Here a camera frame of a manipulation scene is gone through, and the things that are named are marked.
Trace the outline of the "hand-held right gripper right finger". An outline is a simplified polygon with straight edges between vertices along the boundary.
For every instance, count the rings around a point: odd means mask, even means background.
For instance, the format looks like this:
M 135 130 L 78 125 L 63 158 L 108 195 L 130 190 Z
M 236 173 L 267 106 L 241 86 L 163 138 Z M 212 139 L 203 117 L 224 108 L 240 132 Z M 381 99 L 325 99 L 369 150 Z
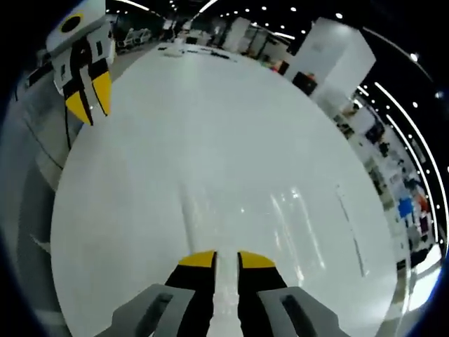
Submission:
M 346 336 L 337 314 L 298 286 L 287 286 L 274 262 L 239 251 L 238 318 L 244 336 Z

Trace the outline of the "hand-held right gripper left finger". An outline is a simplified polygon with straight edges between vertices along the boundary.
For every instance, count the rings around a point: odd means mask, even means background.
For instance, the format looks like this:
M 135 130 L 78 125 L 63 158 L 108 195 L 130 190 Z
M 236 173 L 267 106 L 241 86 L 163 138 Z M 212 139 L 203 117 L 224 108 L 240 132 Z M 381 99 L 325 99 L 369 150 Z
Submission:
M 180 260 L 164 284 L 121 305 L 99 336 L 206 336 L 213 317 L 217 252 Z

